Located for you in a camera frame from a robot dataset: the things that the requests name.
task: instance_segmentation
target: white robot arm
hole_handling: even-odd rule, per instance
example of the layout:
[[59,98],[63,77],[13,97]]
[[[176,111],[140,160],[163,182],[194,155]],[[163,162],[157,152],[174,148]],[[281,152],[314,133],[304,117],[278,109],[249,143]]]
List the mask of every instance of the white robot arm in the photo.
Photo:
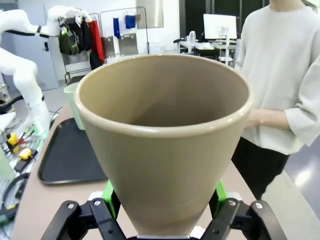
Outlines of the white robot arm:
[[[89,14],[72,6],[54,6],[48,11],[45,26],[32,25],[25,11],[21,9],[0,13],[0,43],[3,32],[24,33],[43,37],[57,37],[60,32],[59,18],[66,16],[84,16],[92,21]],[[50,126],[50,114],[42,91],[37,83],[37,65],[30,60],[16,56],[0,48],[0,73],[13,75],[13,83],[20,91],[28,109],[24,125],[33,125],[38,135],[47,134]]]

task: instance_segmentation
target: white sweater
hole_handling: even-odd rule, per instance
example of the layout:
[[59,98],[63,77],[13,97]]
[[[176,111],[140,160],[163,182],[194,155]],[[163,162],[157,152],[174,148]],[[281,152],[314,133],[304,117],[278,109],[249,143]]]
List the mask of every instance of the white sweater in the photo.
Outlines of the white sweater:
[[275,12],[269,6],[245,20],[236,69],[249,80],[254,108],[284,110],[290,130],[257,126],[242,136],[292,154],[320,134],[320,17],[309,8]]

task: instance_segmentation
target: blue garment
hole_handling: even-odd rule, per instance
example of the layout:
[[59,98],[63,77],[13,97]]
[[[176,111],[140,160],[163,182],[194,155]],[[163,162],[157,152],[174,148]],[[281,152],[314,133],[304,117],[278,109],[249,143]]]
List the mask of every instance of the blue garment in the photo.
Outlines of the blue garment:
[[114,18],[113,18],[113,32],[114,32],[114,36],[115,36],[117,39],[120,39],[120,38],[121,38],[121,35],[120,35],[120,27],[119,27],[119,18],[118,18],[118,17],[114,17]]
[[135,15],[125,15],[125,28],[133,29],[136,27],[136,16]]

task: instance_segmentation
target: person's hand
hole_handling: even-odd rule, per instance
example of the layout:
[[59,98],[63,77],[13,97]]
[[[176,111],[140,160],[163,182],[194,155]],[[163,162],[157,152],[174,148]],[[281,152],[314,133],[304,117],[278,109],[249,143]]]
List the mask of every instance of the person's hand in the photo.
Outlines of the person's hand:
[[259,125],[260,122],[260,109],[253,109],[249,115],[249,119],[246,122],[245,128],[252,128]]

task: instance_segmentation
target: tray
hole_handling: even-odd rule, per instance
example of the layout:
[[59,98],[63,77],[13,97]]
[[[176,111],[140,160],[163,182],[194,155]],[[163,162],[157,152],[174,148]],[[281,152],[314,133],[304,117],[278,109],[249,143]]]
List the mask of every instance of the tray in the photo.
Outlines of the tray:
[[74,118],[61,122],[52,135],[38,170],[43,184],[107,180],[85,131]]

